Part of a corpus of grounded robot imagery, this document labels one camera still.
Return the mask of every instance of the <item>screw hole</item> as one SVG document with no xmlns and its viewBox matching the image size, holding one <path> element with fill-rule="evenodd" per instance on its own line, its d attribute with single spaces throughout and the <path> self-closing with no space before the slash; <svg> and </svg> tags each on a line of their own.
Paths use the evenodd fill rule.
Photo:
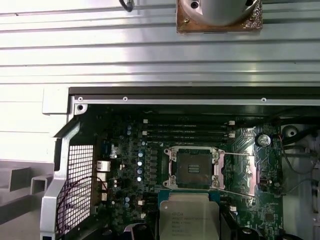
<svg viewBox="0 0 320 240">
<path fill-rule="evenodd" d="M 197 2 L 197 1 L 193 1 L 192 3 L 191 3 L 191 8 L 192 9 L 197 9 L 199 7 L 199 3 Z"/>
<path fill-rule="evenodd" d="M 246 5 L 247 7 L 250 7 L 252 4 L 254 4 L 254 1 L 253 1 L 253 0 L 246 0 L 245 5 Z"/>
</svg>

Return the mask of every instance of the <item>cable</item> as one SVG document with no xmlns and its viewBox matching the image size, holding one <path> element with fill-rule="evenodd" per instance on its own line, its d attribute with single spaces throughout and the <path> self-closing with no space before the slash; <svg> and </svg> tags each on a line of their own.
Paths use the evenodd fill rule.
<svg viewBox="0 0 320 240">
<path fill-rule="evenodd" d="M 279 120 L 277 118 L 279 118 L 279 117 L 281 117 L 281 116 L 283 116 L 285 114 L 289 114 L 289 113 L 295 112 L 296 110 L 299 110 L 301 108 L 302 108 L 301 106 L 286 108 L 286 109 L 284 109 L 282 111 L 279 111 L 279 112 L 277 112 L 275 114 L 272 114 L 270 116 L 266 116 L 263 119 L 254 120 L 252 122 L 248 122 L 248 123 L 245 123 L 243 125 L 240 124 L 239 127 L 241 127 L 241 128 L 253 128 L 253 127 L 256 127 L 256 126 L 259 126 L 259 125 L 269 124 L 269 123 L 275 122 L 276 120 Z"/>
<path fill-rule="evenodd" d="M 311 172 L 313 171 L 313 169 L 315 168 L 315 166 L 316 166 L 316 164 L 317 164 L 317 161 L 315 161 L 315 162 L 313 163 L 313 165 L 312 165 L 312 168 L 309 169 L 309 170 L 306 171 L 306 172 L 300 172 L 300 171 L 295 170 L 295 169 L 292 167 L 292 165 L 291 165 L 291 163 L 290 163 L 290 161 L 289 161 L 289 159 L 288 159 L 288 156 L 287 156 L 286 150 L 285 150 L 285 146 L 284 146 L 284 144 L 283 144 L 283 141 L 282 141 L 281 136 L 278 135 L 278 137 L 279 137 L 279 139 L 280 139 L 280 146 L 281 146 L 281 150 L 282 150 L 282 155 L 283 155 L 286 163 L 288 164 L 290 170 L 291 170 L 292 172 L 294 172 L 295 174 L 299 174 L 299 175 L 305 175 L 305 174 L 311 173 Z"/>
<path fill-rule="evenodd" d="M 300 150 L 300 152 L 305 153 L 306 152 L 306 147 L 302 145 L 289 145 L 289 146 L 284 146 L 284 150 L 290 150 L 290 149 L 295 149 L 295 150 Z"/>
<path fill-rule="evenodd" d="M 283 139 L 283 145 L 285 146 L 285 145 L 296 143 L 296 142 L 300 141 L 301 139 L 303 139 L 304 137 L 308 136 L 309 134 L 312 134 L 313 132 L 315 132 L 319 129 L 320 129 L 320 125 L 312 126 L 308 129 L 305 129 L 301 132 L 298 132 L 294 136 L 286 137 L 285 139 Z"/>
<path fill-rule="evenodd" d="M 288 194 L 288 193 L 291 193 L 293 190 L 295 190 L 295 189 L 298 188 L 301 184 L 303 184 L 304 182 L 307 182 L 307 181 L 310 181 L 310 182 L 314 181 L 314 182 L 316 182 L 316 183 L 319 182 L 319 181 L 317 181 L 317 180 L 315 180 L 315 179 L 312 179 L 312 178 L 303 179 L 303 180 L 301 180 L 297 185 L 295 185 L 293 188 L 289 189 L 288 191 L 282 192 L 281 195 L 286 195 L 286 194 Z"/>
<path fill-rule="evenodd" d="M 97 177 L 97 176 L 85 176 L 81 179 L 79 179 L 78 181 L 75 181 L 75 182 L 72 182 L 71 186 L 66 190 L 66 193 L 65 195 L 63 196 L 63 198 L 61 199 L 61 201 L 59 202 L 58 206 L 56 207 L 56 218 L 55 218 L 55 221 L 56 223 L 58 223 L 58 215 L 59 215 L 59 209 L 61 207 L 61 205 L 64 203 L 64 201 L 66 200 L 66 197 L 68 196 L 69 192 L 75 187 L 77 186 L 77 184 L 79 182 L 81 182 L 82 180 L 85 180 L 85 179 L 98 179 L 104 186 L 105 189 L 107 189 L 107 185 L 104 183 L 104 181 L 102 181 L 102 179 L 100 177 Z M 57 231 L 58 233 L 60 233 L 60 228 L 59 228 L 59 223 L 57 224 Z"/>
<path fill-rule="evenodd" d="M 134 0 L 127 0 L 126 3 L 125 3 L 125 0 L 119 0 L 119 3 L 124 8 L 124 10 L 126 10 L 128 13 L 131 13 L 135 7 Z"/>
</svg>

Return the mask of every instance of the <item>metal mesh grille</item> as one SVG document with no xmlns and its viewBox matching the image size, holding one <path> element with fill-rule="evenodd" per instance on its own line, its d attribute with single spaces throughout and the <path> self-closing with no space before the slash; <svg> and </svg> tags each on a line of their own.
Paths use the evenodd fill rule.
<svg viewBox="0 0 320 240">
<path fill-rule="evenodd" d="M 69 148 L 67 181 L 57 200 L 56 233 L 64 235 L 90 215 L 93 145 Z"/>
</svg>

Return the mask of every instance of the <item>chip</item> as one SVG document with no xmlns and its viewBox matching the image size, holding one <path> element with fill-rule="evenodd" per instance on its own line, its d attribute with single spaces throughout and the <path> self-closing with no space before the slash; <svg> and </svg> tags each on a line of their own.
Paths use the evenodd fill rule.
<svg viewBox="0 0 320 240">
<path fill-rule="evenodd" d="M 177 153 L 176 183 L 178 185 L 211 186 L 212 155 Z"/>
<path fill-rule="evenodd" d="M 266 222 L 273 222 L 274 221 L 274 214 L 273 213 L 265 213 L 264 220 Z"/>
</svg>

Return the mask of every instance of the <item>cpu socket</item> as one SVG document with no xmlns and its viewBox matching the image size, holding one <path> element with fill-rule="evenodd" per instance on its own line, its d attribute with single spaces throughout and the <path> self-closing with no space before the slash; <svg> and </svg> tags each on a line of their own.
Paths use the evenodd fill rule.
<svg viewBox="0 0 320 240">
<path fill-rule="evenodd" d="M 207 146 L 173 146 L 166 148 L 169 156 L 169 189 L 224 189 L 224 151 Z"/>
</svg>

